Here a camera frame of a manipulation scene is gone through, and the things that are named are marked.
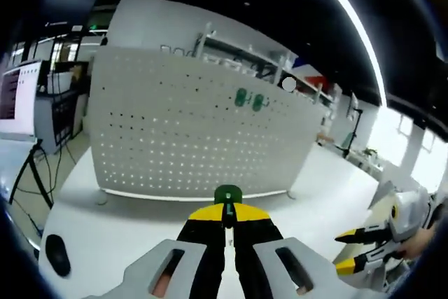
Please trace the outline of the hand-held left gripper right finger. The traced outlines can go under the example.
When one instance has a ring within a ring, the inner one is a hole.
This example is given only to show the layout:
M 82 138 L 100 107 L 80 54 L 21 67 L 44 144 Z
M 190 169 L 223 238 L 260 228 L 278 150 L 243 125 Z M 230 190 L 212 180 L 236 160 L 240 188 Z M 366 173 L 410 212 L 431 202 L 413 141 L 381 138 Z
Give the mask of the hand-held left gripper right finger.
M 246 298 L 349 298 L 335 266 L 294 237 L 285 238 L 270 215 L 234 203 L 235 266 Z

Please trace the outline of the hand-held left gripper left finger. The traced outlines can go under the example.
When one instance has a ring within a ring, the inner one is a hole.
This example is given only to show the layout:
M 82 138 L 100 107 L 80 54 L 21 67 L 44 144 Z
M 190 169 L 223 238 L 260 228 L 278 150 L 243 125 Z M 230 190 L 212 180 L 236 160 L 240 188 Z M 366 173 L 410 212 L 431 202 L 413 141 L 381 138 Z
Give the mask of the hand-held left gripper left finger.
M 189 215 L 176 239 L 165 239 L 125 268 L 116 298 L 216 298 L 225 266 L 225 203 Z

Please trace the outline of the person's right hand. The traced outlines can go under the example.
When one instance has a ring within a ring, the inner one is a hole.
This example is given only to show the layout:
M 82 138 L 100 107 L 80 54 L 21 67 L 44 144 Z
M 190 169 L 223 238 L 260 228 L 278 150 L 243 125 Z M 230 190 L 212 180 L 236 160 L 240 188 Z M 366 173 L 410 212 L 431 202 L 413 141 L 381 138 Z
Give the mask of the person's right hand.
M 421 255 L 424 249 L 431 242 L 435 235 L 436 225 L 430 228 L 420 228 L 417 232 L 400 246 L 400 252 L 403 253 L 403 257 L 408 260 L 412 260 Z

